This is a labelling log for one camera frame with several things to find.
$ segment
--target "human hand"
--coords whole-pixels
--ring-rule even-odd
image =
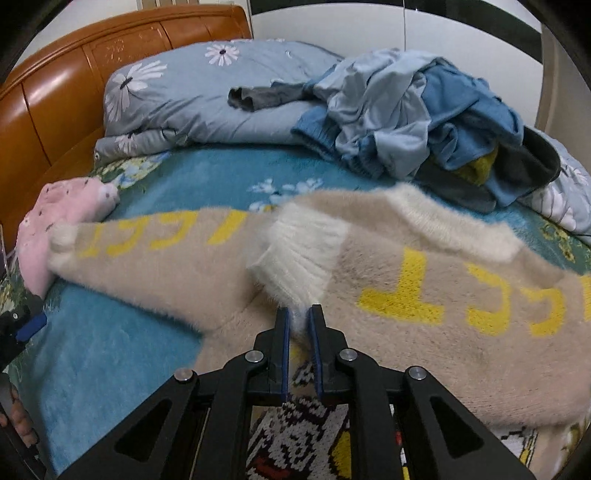
[[[39,442],[39,437],[33,428],[31,417],[25,410],[25,407],[18,396],[18,391],[13,385],[11,385],[10,393],[12,397],[10,420],[14,426],[14,429],[20,435],[25,446],[29,448],[31,445],[36,445]],[[0,414],[0,427],[6,428],[7,426],[8,419],[6,416]]]

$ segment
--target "metal screw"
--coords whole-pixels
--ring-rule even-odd
[[[193,370],[190,368],[177,368],[174,372],[174,379],[179,383],[187,383],[193,378]]]
[[[355,350],[353,350],[352,348],[343,348],[339,352],[339,357],[341,357],[343,360],[346,360],[348,362],[352,362],[353,360],[355,360],[357,358],[357,352]]]
[[[244,358],[246,358],[247,362],[250,362],[252,364],[257,364],[258,362],[261,362],[262,359],[265,358],[265,355],[263,355],[263,353],[260,350],[251,350],[250,352],[246,352],[246,355],[244,355]]]
[[[415,380],[424,380],[427,378],[427,371],[423,367],[411,367],[408,369],[410,378]]]

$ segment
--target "yellow number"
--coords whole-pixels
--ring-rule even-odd
[[[431,325],[440,324],[444,307],[421,301],[426,266],[427,257],[422,252],[405,248],[396,292],[387,293],[374,288],[364,288],[357,306],[385,317]]]
[[[180,222],[181,226],[178,229],[178,232],[176,232],[173,236],[154,240],[152,243],[150,243],[150,248],[152,250],[161,250],[179,243],[183,238],[185,238],[191,227],[194,225],[198,214],[199,212],[183,211],[161,213],[158,215],[158,220],[164,225]]]
[[[584,275],[581,278],[583,286],[584,319],[591,320],[591,277]]]
[[[78,257],[91,258],[91,257],[96,257],[99,254],[98,243],[100,240],[100,235],[103,232],[104,228],[105,228],[104,223],[98,223],[95,226],[95,233],[92,236],[92,240],[90,242],[90,245],[88,246],[88,248],[86,250],[80,252],[78,254]]]
[[[487,312],[470,306],[466,311],[466,321],[485,335],[496,336],[504,333],[511,320],[511,286],[509,282],[472,263],[467,263],[466,268],[478,281],[501,289],[501,308],[497,312]]]
[[[246,220],[248,212],[241,212],[240,210],[231,210],[228,216],[213,233],[207,241],[208,245],[220,245],[227,242],[228,239],[240,228],[242,222]]]
[[[119,245],[110,245],[107,247],[107,254],[111,257],[118,257],[119,255],[123,255],[129,252],[133,247],[136,246],[142,233],[144,233],[144,229],[150,222],[150,217],[143,216],[137,217],[130,220],[120,220],[119,221],[119,228],[121,230],[129,230],[133,229],[133,233],[131,236],[123,243]]]
[[[530,323],[530,332],[534,337],[546,337],[555,335],[562,327],[564,320],[564,297],[562,292],[557,288],[546,288],[544,290],[537,290],[535,288],[522,288],[521,293],[527,297],[529,301],[543,301],[549,300],[551,309],[548,318],[540,323]]]

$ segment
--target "headboard panel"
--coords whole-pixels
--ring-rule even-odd
[[[164,7],[84,27],[14,69],[0,89],[0,223],[7,247],[14,247],[18,224],[45,183],[92,168],[105,83],[115,70],[190,43],[250,37],[240,7]]]

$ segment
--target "pink plush fabric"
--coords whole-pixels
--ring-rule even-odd
[[[119,203],[117,187],[79,178],[45,185],[18,227],[17,257],[25,286],[45,297],[54,275],[47,268],[49,230],[58,222],[99,222]]]

